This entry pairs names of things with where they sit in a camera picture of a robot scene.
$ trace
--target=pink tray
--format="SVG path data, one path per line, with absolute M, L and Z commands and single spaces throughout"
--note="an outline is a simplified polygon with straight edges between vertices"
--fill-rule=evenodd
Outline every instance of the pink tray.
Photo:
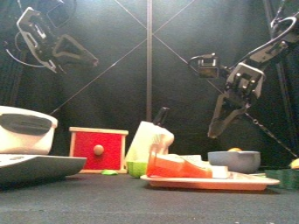
M 217 189 L 217 190 L 250 190 L 264 191 L 268 186 L 280 185 L 280 180 L 262 178 L 238 172 L 231 172 L 230 177 L 222 178 L 162 178 L 146 175 L 141 179 L 149 181 L 151 186 L 194 188 L 194 189 Z

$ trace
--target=red wooden box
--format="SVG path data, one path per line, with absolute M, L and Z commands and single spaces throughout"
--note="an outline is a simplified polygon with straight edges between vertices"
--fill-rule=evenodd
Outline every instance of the red wooden box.
M 102 173 L 103 170 L 127 173 L 127 130 L 70 127 L 70 131 L 70 156 L 87 158 L 81 173 Z

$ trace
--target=yellow fruit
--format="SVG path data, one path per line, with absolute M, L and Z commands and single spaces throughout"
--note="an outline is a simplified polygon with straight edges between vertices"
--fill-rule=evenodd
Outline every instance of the yellow fruit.
M 299 158 L 293 161 L 290 166 L 292 166 L 292 169 L 299 169 Z
M 241 148 L 231 148 L 229 151 L 242 151 Z

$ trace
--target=black table surface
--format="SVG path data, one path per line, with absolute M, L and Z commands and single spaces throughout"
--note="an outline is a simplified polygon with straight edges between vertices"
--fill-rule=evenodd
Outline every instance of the black table surface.
M 299 223 L 299 190 L 157 188 L 129 174 L 5 187 L 0 223 Z

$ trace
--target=gray bowl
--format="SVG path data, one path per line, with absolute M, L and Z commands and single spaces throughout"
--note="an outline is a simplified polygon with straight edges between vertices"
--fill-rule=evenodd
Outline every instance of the gray bowl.
M 256 173 L 261 166 L 258 151 L 214 151 L 209 152 L 211 165 L 225 165 L 231 172 Z

